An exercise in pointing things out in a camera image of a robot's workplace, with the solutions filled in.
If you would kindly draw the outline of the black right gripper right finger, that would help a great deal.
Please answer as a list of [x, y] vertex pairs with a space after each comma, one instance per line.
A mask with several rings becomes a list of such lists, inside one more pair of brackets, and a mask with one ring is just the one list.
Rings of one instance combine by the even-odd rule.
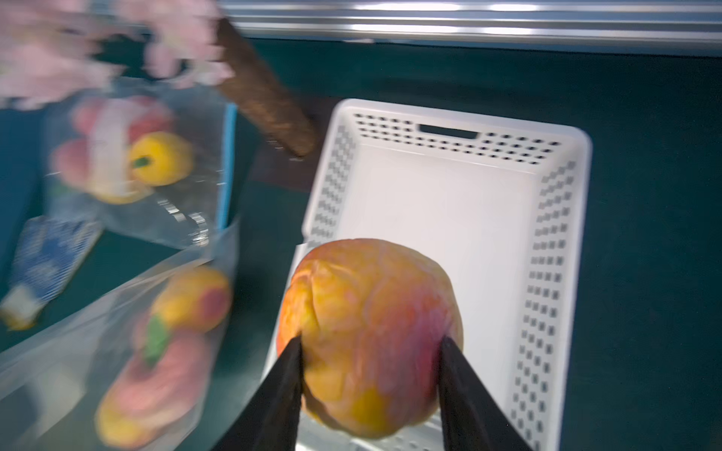
[[448, 336], [440, 345], [438, 396], [445, 451], [530, 451]]

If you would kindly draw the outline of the orange-pink cracked peach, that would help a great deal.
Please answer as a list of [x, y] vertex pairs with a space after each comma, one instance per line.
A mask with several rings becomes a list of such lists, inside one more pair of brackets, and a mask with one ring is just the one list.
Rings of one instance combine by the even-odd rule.
[[303, 406], [321, 424], [383, 439], [438, 407], [439, 350], [464, 341], [445, 270], [376, 239], [329, 242], [296, 267], [279, 312], [276, 348], [299, 338]]

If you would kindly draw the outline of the clear zip-top bag blue zipper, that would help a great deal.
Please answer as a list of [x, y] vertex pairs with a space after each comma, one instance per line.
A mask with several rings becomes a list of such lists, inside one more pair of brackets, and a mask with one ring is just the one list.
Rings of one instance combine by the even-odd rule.
[[53, 105], [44, 126], [45, 212], [173, 248], [224, 230], [236, 107], [214, 88], [122, 78]]

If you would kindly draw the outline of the pink peach basket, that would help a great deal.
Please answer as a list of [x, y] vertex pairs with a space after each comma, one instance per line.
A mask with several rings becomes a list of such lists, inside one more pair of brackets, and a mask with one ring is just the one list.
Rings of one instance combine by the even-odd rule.
[[99, 439], [106, 446], [121, 450], [142, 448], [156, 440], [163, 431], [143, 425], [122, 413], [112, 394], [107, 394], [101, 401], [94, 422]]

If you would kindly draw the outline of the yellow peach red spot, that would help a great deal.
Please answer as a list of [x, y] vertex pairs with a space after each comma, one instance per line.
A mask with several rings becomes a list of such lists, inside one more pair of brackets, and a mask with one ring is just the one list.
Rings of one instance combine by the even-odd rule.
[[171, 276], [150, 313], [167, 329], [208, 333], [227, 317], [231, 303], [229, 278], [202, 265]]

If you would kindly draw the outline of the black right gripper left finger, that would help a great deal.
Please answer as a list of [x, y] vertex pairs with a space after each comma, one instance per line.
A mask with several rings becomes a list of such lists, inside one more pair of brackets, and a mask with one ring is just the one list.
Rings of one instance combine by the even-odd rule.
[[216, 443], [216, 451], [292, 451], [296, 447], [303, 394], [301, 338], [276, 359], [246, 409]]

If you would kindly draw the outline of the pink peach large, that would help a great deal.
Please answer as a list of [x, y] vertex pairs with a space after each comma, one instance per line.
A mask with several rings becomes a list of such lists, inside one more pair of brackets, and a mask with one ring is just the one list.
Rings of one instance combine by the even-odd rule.
[[144, 95], [121, 99], [89, 97], [71, 111], [71, 123], [81, 135], [90, 136], [99, 118], [108, 123], [118, 122], [131, 143], [147, 133], [170, 132], [174, 122], [173, 113], [164, 103]]

